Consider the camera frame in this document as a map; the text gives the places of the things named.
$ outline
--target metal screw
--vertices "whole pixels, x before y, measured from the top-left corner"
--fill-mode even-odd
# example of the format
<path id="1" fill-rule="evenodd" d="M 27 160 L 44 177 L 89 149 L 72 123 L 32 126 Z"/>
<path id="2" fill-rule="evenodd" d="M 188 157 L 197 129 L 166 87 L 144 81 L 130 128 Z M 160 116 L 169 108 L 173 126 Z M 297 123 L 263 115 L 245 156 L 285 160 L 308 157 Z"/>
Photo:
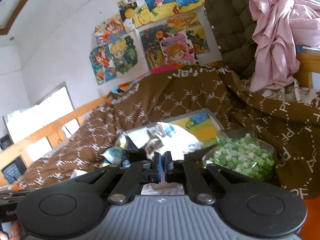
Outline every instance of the metal screw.
<path id="1" fill-rule="evenodd" d="M 121 203 L 121 202 L 125 201 L 125 195 L 123 195 L 123 194 L 113 194 L 110 197 L 110 200 L 112 200 L 113 202 L 116 202 L 116 203 Z"/>
<path id="2" fill-rule="evenodd" d="M 197 199 L 201 202 L 210 202 L 213 200 L 213 197 L 207 193 L 201 193 L 198 195 Z"/>

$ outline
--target patterned bedding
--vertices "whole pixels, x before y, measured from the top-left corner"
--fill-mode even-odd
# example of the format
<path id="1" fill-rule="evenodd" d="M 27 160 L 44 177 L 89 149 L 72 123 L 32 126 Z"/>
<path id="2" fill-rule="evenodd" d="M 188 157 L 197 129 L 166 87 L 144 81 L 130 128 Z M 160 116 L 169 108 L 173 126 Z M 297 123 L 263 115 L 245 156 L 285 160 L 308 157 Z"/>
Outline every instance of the patterned bedding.
<path id="1" fill-rule="evenodd" d="M 251 93 L 226 68 L 179 67 L 118 87 L 107 103 L 92 111 L 73 140 L 36 161 L 19 185 L 44 187 L 70 178 L 74 169 L 96 169 L 101 154 L 122 131 L 208 108 L 225 128 L 254 125 L 259 137 L 276 148 L 282 187 L 303 199 L 318 195 L 319 109 Z"/>

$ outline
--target pink shirt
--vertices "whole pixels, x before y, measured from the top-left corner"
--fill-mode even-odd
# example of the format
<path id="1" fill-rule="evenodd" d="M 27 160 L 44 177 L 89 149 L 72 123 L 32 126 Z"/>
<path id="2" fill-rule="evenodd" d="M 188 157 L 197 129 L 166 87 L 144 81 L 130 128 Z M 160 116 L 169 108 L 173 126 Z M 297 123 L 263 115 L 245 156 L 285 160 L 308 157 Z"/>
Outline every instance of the pink shirt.
<path id="1" fill-rule="evenodd" d="M 251 92 L 280 89 L 299 70 L 295 45 L 320 47 L 320 5 L 312 0 L 250 0 L 258 44 Z"/>

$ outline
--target brown quilted jacket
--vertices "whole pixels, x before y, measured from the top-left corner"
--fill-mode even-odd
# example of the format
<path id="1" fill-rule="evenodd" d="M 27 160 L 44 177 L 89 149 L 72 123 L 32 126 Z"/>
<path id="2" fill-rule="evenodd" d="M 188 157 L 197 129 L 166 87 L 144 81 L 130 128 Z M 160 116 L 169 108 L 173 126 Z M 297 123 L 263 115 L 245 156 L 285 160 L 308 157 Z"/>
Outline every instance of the brown quilted jacket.
<path id="1" fill-rule="evenodd" d="M 204 7 L 225 64 L 240 78 L 250 78 L 257 44 L 249 0 L 205 0 Z"/>

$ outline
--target wooden headboard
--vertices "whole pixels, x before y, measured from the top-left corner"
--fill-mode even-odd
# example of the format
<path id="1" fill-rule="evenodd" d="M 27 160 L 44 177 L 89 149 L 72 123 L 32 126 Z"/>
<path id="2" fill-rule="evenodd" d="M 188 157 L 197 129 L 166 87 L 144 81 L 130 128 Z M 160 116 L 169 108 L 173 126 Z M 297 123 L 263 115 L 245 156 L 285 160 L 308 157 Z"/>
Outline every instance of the wooden headboard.
<path id="1" fill-rule="evenodd" d="M 294 75 L 294 77 L 299 81 L 300 86 L 312 88 L 312 72 L 320 73 L 320 54 L 298 54 L 297 59 L 300 61 L 300 69 Z M 222 67 L 222 61 L 216 61 L 209 63 L 207 65 Z M 16 158 L 21 157 L 23 162 L 27 167 L 33 163 L 30 159 L 26 149 L 36 143 L 43 137 L 47 137 L 52 148 L 59 145 L 64 141 L 65 135 L 61 129 L 61 126 L 67 122 L 76 119 L 79 124 L 83 123 L 82 115 L 90 112 L 95 107 L 99 106 L 105 102 L 106 97 L 99 98 L 90 103 L 87 103 L 77 109 L 75 109 L 70 114 L 65 115 L 64 117 L 50 123 L 49 125 L 41 128 L 35 133 L 31 134 L 24 140 L 10 146 L 8 149 L 0 153 L 0 171 L 5 168 L 8 164 L 13 162 Z M 8 185 L 8 182 L 5 180 L 3 174 L 0 172 L 0 186 Z"/>

